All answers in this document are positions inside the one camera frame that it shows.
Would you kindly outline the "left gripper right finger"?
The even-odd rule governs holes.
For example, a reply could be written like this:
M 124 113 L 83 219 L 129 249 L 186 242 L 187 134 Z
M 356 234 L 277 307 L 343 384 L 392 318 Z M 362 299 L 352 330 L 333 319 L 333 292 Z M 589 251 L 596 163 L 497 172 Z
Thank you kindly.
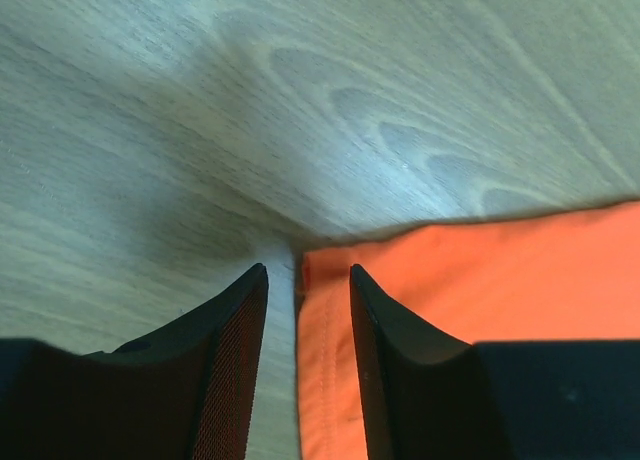
M 635 340 L 468 344 L 350 272 L 371 459 L 635 459 Z

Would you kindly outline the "orange t shirt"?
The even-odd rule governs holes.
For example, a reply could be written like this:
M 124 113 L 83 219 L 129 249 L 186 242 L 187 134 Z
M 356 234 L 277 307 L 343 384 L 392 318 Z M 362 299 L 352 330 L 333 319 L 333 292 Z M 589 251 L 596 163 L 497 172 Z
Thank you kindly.
M 392 298 L 466 342 L 639 335 L 639 205 L 427 225 L 308 252 L 297 319 L 301 455 L 362 459 L 350 311 L 359 264 Z

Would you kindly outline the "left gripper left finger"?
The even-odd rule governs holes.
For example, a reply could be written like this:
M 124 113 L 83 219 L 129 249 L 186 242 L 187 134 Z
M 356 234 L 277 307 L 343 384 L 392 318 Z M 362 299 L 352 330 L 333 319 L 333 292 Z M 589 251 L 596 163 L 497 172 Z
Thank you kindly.
M 5 459 L 242 459 L 268 300 L 257 264 L 112 352 L 1 343 Z

